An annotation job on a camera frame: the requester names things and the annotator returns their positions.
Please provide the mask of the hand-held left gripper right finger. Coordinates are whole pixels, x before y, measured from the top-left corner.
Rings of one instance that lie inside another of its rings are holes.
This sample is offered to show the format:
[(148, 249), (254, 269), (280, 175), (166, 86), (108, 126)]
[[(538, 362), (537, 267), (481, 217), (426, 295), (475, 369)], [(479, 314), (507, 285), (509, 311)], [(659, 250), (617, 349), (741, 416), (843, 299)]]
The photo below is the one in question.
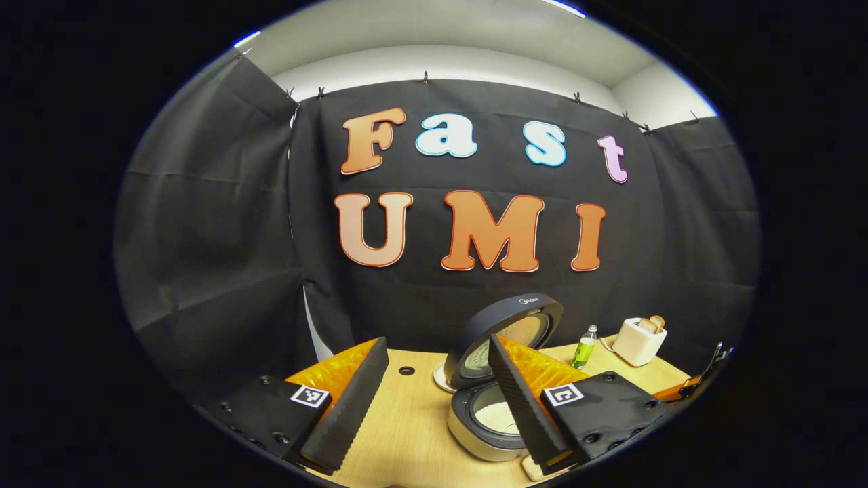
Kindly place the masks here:
[(488, 361), (543, 474), (610, 457), (675, 413), (620, 373), (579, 370), (515, 341), (489, 337)]

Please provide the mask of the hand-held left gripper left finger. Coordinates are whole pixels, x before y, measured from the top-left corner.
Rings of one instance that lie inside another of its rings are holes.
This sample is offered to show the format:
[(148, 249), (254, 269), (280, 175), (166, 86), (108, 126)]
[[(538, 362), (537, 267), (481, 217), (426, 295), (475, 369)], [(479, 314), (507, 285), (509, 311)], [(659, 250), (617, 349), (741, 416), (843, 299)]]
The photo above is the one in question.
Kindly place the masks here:
[(324, 475), (341, 469), (389, 364), (387, 338), (285, 379), (261, 375), (196, 411), (254, 450)]

